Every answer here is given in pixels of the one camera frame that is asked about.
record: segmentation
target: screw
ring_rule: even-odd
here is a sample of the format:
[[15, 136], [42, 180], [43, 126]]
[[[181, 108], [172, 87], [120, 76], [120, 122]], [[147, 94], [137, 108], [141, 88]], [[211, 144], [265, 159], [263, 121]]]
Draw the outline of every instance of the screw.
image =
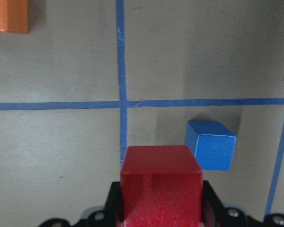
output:
[[52, 227], [62, 227], [62, 224], [60, 222], [56, 222], [52, 225]]
[[284, 218], [281, 217], [281, 216], [278, 216], [278, 215], [273, 216], [273, 221], [274, 221], [274, 223], [277, 224], [277, 225], [280, 225], [280, 226], [283, 226], [283, 225], [284, 225]]
[[237, 218], [239, 216], [239, 211], [236, 209], [228, 209], [227, 211], [228, 215], [233, 217], [233, 218]]
[[98, 212], [95, 215], [95, 221], [102, 221], [104, 219], [104, 217], [105, 217], [104, 213]]

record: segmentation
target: blue tape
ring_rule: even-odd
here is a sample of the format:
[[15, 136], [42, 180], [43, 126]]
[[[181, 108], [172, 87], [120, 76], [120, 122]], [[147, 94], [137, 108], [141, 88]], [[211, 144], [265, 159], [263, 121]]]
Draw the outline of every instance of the blue tape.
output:
[[108, 108], [119, 108], [119, 102], [0, 103], [0, 110], [69, 110]]
[[268, 215], [271, 213], [271, 209], [272, 209], [274, 198], [275, 198], [275, 191], [276, 191], [276, 187], [278, 184], [278, 179], [279, 179], [280, 170], [282, 166], [283, 156], [284, 156], [284, 123], [283, 123], [278, 153], [275, 159], [274, 173], [273, 173], [272, 181], [270, 184], [270, 189], [269, 189], [269, 194], [268, 194], [268, 199], [267, 199], [266, 209], [265, 209], [265, 215]]
[[284, 105], [284, 98], [237, 98], [237, 99], [176, 99], [128, 101], [128, 108], [144, 106], [227, 106], [227, 105]]
[[120, 160], [123, 160], [127, 148], [127, 97], [125, 71], [125, 31], [124, 31], [124, 2], [116, 0], [116, 29], [118, 83], [120, 96]]

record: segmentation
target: cube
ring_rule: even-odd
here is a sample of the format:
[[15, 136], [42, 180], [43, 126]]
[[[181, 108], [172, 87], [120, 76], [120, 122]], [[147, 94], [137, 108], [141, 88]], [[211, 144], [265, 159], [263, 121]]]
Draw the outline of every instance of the cube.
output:
[[228, 171], [231, 168], [236, 139], [221, 123], [189, 121], [185, 144], [203, 170]]
[[27, 0], [0, 0], [0, 32], [28, 33]]
[[203, 175], [187, 146], [129, 147], [120, 184], [124, 226], [201, 226]]

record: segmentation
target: gray floor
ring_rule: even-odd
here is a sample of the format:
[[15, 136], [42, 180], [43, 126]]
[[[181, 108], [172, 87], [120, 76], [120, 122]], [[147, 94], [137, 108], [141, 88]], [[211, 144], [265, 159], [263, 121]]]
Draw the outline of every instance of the gray floor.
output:
[[[284, 97], [284, 1], [125, 0], [129, 100]], [[31, 0], [0, 33], [0, 103], [117, 101], [115, 1]], [[284, 105], [128, 110], [128, 145], [183, 144], [187, 121], [238, 136], [221, 199], [264, 215]], [[75, 223], [119, 179], [119, 110], [0, 111], [0, 227]], [[273, 212], [284, 213], [284, 162]]]

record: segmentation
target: grid line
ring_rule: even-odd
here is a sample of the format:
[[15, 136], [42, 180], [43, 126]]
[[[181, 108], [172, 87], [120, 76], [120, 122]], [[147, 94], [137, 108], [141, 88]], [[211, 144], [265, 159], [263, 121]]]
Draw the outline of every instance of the grid line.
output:
[[127, 149], [127, 94], [125, 70], [125, 30], [124, 30], [124, 2], [116, 0], [116, 34], [118, 56], [118, 83], [120, 97], [120, 162], [125, 157]]
[[94, 102], [40, 102], [0, 103], [4, 110], [70, 110], [70, 109], [119, 109], [140, 107], [229, 106], [229, 105], [284, 105], [284, 98], [234, 98], [234, 99], [162, 99], [142, 101]]
[[278, 152], [277, 152], [276, 159], [275, 159], [274, 173], [273, 173], [272, 181], [270, 184], [270, 189], [269, 189], [269, 194], [268, 194], [268, 199], [267, 199], [267, 204], [266, 204], [266, 209], [265, 209], [266, 215], [271, 213], [271, 209], [274, 203], [275, 192], [276, 192], [276, 187], [278, 184], [278, 179], [279, 179], [279, 175], [281, 171], [283, 156], [284, 156], [284, 123], [282, 127], [282, 133], [281, 133], [281, 138], [279, 142]]

